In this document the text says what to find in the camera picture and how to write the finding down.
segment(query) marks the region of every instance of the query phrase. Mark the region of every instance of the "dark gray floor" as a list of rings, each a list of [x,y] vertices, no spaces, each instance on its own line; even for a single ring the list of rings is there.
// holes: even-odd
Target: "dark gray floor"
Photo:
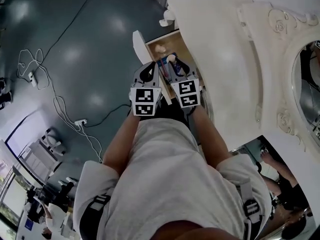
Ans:
[[[29,49],[35,55],[41,48],[46,53],[84,1],[11,0],[2,11],[6,31],[1,40],[0,77],[14,77],[20,50]],[[73,121],[86,118],[94,124],[111,109],[129,103],[133,72],[141,65],[133,49],[132,33],[139,30],[146,41],[168,33],[158,23],[163,11],[154,0],[88,2],[43,63]],[[30,61],[28,56],[22,59]],[[36,78],[44,86],[46,80],[40,70]],[[23,80],[13,82],[11,88],[14,102],[0,111],[0,127],[9,121],[11,125],[18,123],[12,120],[41,110],[44,120],[57,129],[68,149],[49,183],[57,186],[57,181],[67,176],[78,179],[83,163],[98,159],[86,138],[58,117],[50,88],[38,91]],[[127,112],[127,107],[119,109],[102,125],[88,129],[87,134],[97,137],[104,150]]]

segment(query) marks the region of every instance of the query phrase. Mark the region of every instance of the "drawer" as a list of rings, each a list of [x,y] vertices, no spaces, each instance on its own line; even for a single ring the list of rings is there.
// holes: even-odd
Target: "drawer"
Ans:
[[[152,61],[159,61],[166,56],[176,53],[177,57],[186,63],[191,69],[196,69],[200,85],[203,87],[204,82],[201,74],[197,68],[197,65],[191,56],[179,30],[163,35],[157,39],[145,42],[143,36],[139,31],[133,32],[133,48],[142,64],[146,64]],[[156,52],[156,45],[165,47],[165,53]],[[170,105],[171,99],[175,98],[175,93],[169,84],[166,84],[163,75],[159,74],[159,86],[162,88],[162,94],[166,102]]]

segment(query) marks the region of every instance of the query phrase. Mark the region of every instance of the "power strip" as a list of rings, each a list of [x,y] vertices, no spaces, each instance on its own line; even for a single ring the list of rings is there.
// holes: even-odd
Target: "power strip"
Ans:
[[[35,75],[32,71],[29,72],[28,77],[29,77],[29,80],[30,80],[30,83],[32,84],[32,86],[37,87],[38,83],[37,83],[37,80],[35,79]]]
[[[80,120],[74,121],[74,124],[76,126],[82,126],[82,125],[85,125],[86,123],[88,123],[87,119],[80,119]]]

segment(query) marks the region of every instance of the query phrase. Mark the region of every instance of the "hand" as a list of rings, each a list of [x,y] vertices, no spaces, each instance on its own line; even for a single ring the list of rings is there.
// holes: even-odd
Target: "hand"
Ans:
[[[294,223],[298,222],[302,218],[303,215],[304,215],[303,210],[291,212],[289,217],[285,220],[285,225],[288,226],[290,224],[294,224]]]
[[[319,50],[318,46],[316,46],[316,43],[317,41],[314,41],[311,46],[310,46],[310,49],[313,50],[313,51],[316,51],[316,50]]]
[[[268,153],[268,151],[264,150],[261,153],[261,159],[266,163],[270,164],[274,161],[273,157]]]

